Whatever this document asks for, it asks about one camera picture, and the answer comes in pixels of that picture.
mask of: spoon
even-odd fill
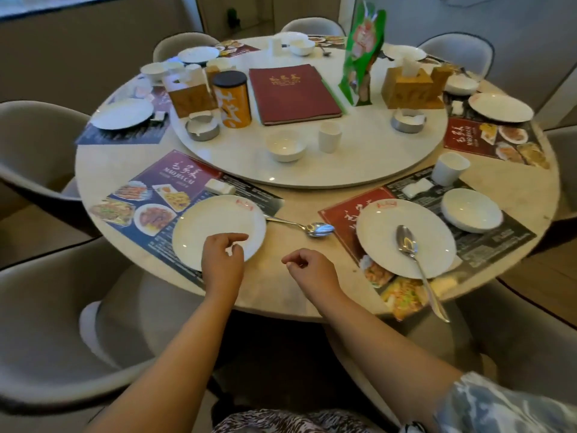
[[[331,55],[331,52],[330,52],[330,51],[326,51],[322,45],[319,45],[319,47],[320,47],[321,50],[322,50],[322,56],[330,56],[330,55]]]
[[[427,296],[429,297],[429,304],[433,309],[433,313],[441,319],[443,322],[450,323],[449,316],[445,311],[441,301],[439,301],[437,294],[432,289],[429,281],[427,281],[427,277],[425,276],[425,272],[423,272],[423,268],[421,264],[419,264],[419,260],[417,260],[417,242],[413,237],[413,233],[409,228],[405,225],[397,226],[397,244],[399,245],[399,250],[401,253],[407,255],[408,257],[412,258],[417,267],[419,268],[419,272],[421,272],[421,277],[423,279],[423,285],[425,286],[425,290],[427,292]]]
[[[305,226],[301,225],[300,223],[290,222],[289,220],[279,219],[267,214],[264,215],[264,218],[269,222],[279,222],[286,223],[287,225],[299,226],[299,228],[301,228],[309,237],[324,237],[325,235],[330,235],[335,232],[335,227],[333,225],[329,225],[328,223],[314,222]]]

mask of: metal ashtray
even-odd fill
[[[211,111],[191,114],[186,123],[186,131],[195,141],[208,141],[220,133],[220,126]]]
[[[399,132],[414,134],[423,130],[427,117],[417,109],[397,109],[393,113],[391,126]]]

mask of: wooden floor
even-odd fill
[[[500,278],[577,327],[577,239],[524,259]]]

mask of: round dining table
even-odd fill
[[[253,60],[257,60],[255,59],[257,56],[262,60],[262,58],[273,57],[269,56],[266,50],[268,38],[254,37],[241,40],[241,42],[262,49],[262,51],[253,52],[252,56],[250,56]],[[329,50],[335,53],[343,51]],[[235,64],[235,58],[230,58],[232,65]],[[323,56],[320,49],[316,48],[314,53],[308,57],[299,58],[297,62],[295,62],[295,58],[297,57],[290,56],[286,60],[291,61],[288,63],[289,65],[298,65],[299,63],[315,62],[317,59],[322,59]],[[330,57],[326,57],[322,63],[325,65],[331,63],[331,59],[334,61],[335,72],[342,72],[342,57],[339,58],[333,54]],[[481,83],[480,91],[503,94],[487,81]],[[355,112],[374,112],[374,109],[371,110],[371,106],[363,108],[366,108],[366,110],[355,109]],[[383,119],[390,120],[391,111],[384,108],[383,112],[389,113],[384,115]],[[354,186],[341,186],[340,188],[302,188],[302,185],[299,185],[301,188],[272,186],[259,182],[261,181],[260,179],[256,180],[256,182],[259,182],[256,185],[285,200],[283,207],[277,213],[277,217],[304,225],[321,221],[318,214],[319,210],[343,202],[369,189],[398,179],[403,175],[434,165],[439,154],[445,151],[443,148],[443,135],[447,121],[447,117],[442,114],[442,112],[445,112],[444,110],[435,112],[437,113],[436,115],[441,112],[442,118],[438,120],[441,128],[434,134],[436,137],[434,145],[430,147],[429,152],[422,154],[422,158],[418,158],[414,164],[409,167],[403,167],[403,170],[394,170],[395,173],[393,175],[383,171],[382,177],[371,179],[371,182],[355,183]],[[346,131],[346,120],[344,120],[344,117],[342,124],[345,125],[344,129]],[[533,125],[546,158],[551,165],[548,170],[486,156],[462,153],[463,156],[470,160],[471,166],[464,172],[461,179],[472,188],[489,196],[498,203],[502,210],[534,232],[537,237],[492,263],[465,282],[444,292],[442,300],[455,298],[476,289],[516,265],[537,245],[551,224],[560,197],[559,170],[549,141],[537,125],[534,123]],[[260,124],[254,119],[251,126],[260,127]],[[181,130],[178,125],[174,127],[174,124],[171,124],[159,144],[79,145],[76,153],[76,180],[84,207],[88,210],[91,206],[99,203],[107,195],[120,188],[174,149],[199,158],[198,155],[195,155],[184,146],[177,134],[178,130]],[[364,129],[361,126],[356,127],[355,130],[358,132],[356,134],[358,137],[366,135],[363,133]],[[350,164],[350,167],[362,168],[364,165],[357,161],[354,164]],[[229,171],[231,174],[237,172],[237,170],[226,169],[225,171]],[[337,172],[340,174],[348,173],[347,169],[337,170]],[[92,214],[91,217],[105,238],[142,269],[164,279],[170,284],[198,295],[204,295],[202,288],[161,262],[111,225]],[[285,254],[301,247],[315,249],[325,254],[335,264],[344,292],[358,304],[375,315],[386,316],[391,313],[389,306],[367,281],[363,271],[359,269],[335,235],[322,239],[310,238],[298,228],[279,223],[269,223],[267,225],[267,233],[262,247],[246,262],[245,276],[235,307],[246,312],[278,318],[321,321],[322,318],[319,312],[305,298],[296,282],[289,275],[285,265],[280,262]]]

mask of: left hand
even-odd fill
[[[242,247],[233,245],[233,254],[228,255],[226,248],[235,241],[244,241],[248,234],[229,232],[210,235],[203,247],[203,281],[206,298],[227,299],[232,307],[237,300],[245,270],[245,256]]]

